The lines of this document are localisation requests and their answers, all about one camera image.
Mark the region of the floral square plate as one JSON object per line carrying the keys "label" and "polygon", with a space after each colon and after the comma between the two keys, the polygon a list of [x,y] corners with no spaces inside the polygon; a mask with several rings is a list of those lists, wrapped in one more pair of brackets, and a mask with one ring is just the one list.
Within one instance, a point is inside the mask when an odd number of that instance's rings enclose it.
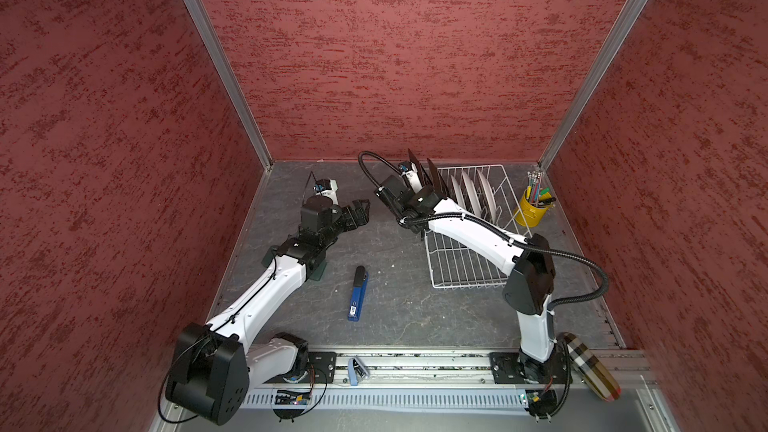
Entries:
{"label": "floral square plate", "polygon": [[409,161],[412,164],[412,169],[417,174],[420,184],[422,186],[430,184],[431,180],[428,178],[428,175],[423,165],[421,164],[421,162],[416,157],[416,155],[412,152],[411,149],[408,150],[408,156],[409,156]]}

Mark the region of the dark square plate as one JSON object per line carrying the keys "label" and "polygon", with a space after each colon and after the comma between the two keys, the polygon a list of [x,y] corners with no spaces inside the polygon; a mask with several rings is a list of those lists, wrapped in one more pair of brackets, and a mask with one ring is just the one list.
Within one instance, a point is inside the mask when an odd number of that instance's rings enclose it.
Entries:
{"label": "dark square plate", "polygon": [[444,181],[443,177],[441,176],[438,167],[434,164],[434,162],[431,159],[427,159],[427,164],[429,166],[430,171],[430,177],[433,183],[434,190],[441,194],[444,197],[450,197],[450,192],[447,188],[446,182]]}

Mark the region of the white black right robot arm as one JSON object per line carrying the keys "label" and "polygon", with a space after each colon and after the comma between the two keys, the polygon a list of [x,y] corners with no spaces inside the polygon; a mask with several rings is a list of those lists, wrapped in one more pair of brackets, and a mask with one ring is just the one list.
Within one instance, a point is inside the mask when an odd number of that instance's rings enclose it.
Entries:
{"label": "white black right robot arm", "polygon": [[414,191],[395,176],[376,187],[376,196],[401,227],[441,234],[480,255],[505,277],[502,297],[517,314],[520,329],[519,375],[545,383],[556,373],[555,268],[546,239],[526,238],[466,211],[431,186]]}

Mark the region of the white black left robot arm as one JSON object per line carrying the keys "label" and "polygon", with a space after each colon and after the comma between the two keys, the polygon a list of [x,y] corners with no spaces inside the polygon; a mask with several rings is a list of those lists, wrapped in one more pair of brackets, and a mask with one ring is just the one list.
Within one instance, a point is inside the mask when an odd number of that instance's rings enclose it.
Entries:
{"label": "white black left robot arm", "polygon": [[306,199],[297,233],[272,252],[264,273],[223,312],[182,330],[158,402],[223,425],[252,387],[280,375],[302,377],[308,368],[304,340],[281,333],[259,347],[253,343],[282,303],[323,273],[326,252],[338,237],[369,219],[366,199],[344,207],[324,193]]}

